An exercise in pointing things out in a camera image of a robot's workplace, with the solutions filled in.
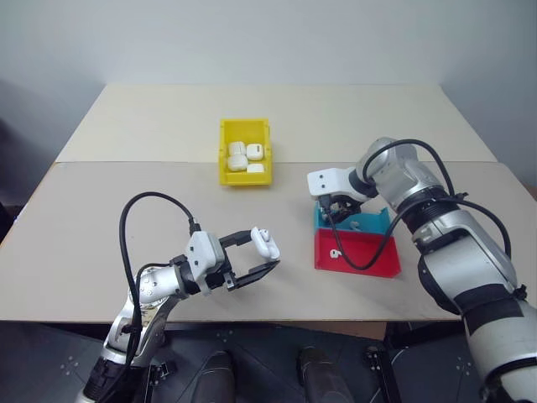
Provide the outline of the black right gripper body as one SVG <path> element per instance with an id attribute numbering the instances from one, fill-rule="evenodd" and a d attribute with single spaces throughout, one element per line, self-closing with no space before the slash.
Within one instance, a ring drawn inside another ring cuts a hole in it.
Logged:
<path id="1" fill-rule="evenodd" d="M 361 212 L 361 202 L 355 201 L 349 196 L 344 195 L 323 195 L 320 196 L 319 200 L 326 200 L 331 203 L 331 210 L 347 209 L 348 217 L 358 214 Z"/>

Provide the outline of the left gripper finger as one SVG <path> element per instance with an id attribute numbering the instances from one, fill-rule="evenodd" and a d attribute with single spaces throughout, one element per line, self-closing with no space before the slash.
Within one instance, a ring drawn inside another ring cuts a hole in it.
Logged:
<path id="1" fill-rule="evenodd" d="M 232 288 L 234 290 L 240 289 L 261 280 L 265 275 L 269 274 L 279 263 L 279 260 L 274 260 L 251 268 L 246 275 L 235 278 L 233 280 Z"/>
<path id="2" fill-rule="evenodd" d="M 241 246 L 252 241 L 251 231 L 242 230 L 226 236 L 226 247 Z"/>

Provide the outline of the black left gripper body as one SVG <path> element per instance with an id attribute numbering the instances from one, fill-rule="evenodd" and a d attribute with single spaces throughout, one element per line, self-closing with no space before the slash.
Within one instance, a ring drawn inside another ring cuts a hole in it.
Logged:
<path id="1" fill-rule="evenodd" d="M 211 290 L 220 286 L 226 287 L 230 290 L 234 286 L 234 273 L 232 271 L 232 265 L 228 258 L 226 248 L 235 244 L 232 236 L 226 236 L 219 239 L 220 245 L 224 255 L 224 260 L 217 270 L 208 275 L 208 285 Z"/>

